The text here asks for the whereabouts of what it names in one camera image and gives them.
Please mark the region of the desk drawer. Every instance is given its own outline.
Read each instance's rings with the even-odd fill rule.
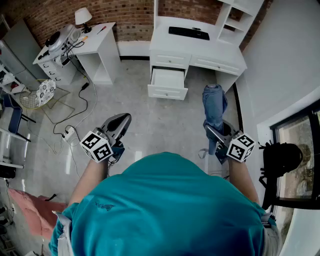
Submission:
[[[186,70],[189,66],[190,58],[191,54],[180,52],[152,50],[150,53],[150,62],[152,66],[162,66]]]
[[[55,84],[57,86],[66,86],[66,85],[68,85],[67,81],[62,76],[53,77],[52,80],[55,81]]]
[[[184,100],[188,89],[184,85],[184,72],[155,68],[151,84],[148,84],[148,95],[154,98]]]
[[[43,71],[53,70],[53,69],[56,68],[52,61],[47,61],[47,62],[44,62],[44,63],[39,63],[39,66],[40,66],[40,68],[43,69]]]
[[[227,64],[219,63],[218,60],[193,55],[190,65],[206,69],[218,70],[232,75],[240,75],[240,69]]]
[[[59,71],[57,69],[50,69],[50,70],[45,70],[44,71],[48,77],[50,78],[56,78],[56,77],[59,77],[61,76],[61,74],[59,73]]]

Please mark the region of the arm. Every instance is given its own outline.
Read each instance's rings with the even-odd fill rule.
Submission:
[[[73,203],[80,203],[86,195],[88,195],[101,181],[107,177],[107,170],[107,160],[100,163],[90,160],[71,195],[68,206],[72,205]]]
[[[245,162],[238,162],[228,158],[230,183],[252,202],[259,204],[255,186],[250,178]]]

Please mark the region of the pink cushion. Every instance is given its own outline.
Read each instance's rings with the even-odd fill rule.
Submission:
[[[57,222],[57,216],[52,212],[63,212],[67,204],[45,201],[45,196],[35,197],[27,192],[9,188],[8,192],[21,208],[32,235],[40,235],[50,240]]]

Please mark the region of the open drawer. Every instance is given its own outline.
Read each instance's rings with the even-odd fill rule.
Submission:
[[[151,84],[148,84],[149,97],[184,100],[187,91],[183,71],[153,69]]]

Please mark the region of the power strip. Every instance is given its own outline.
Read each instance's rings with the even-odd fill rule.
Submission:
[[[73,127],[70,127],[70,128],[68,129],[67,133],[66,133],[66,132],[63,133],[63,135],[64,135],[64,137],[62,137],[63,140],[64,140],[65,142],[67,142],[67,141],[70,139],[70,137],[71,137],[75,132],[76,132],[76,130],[75,130]]]

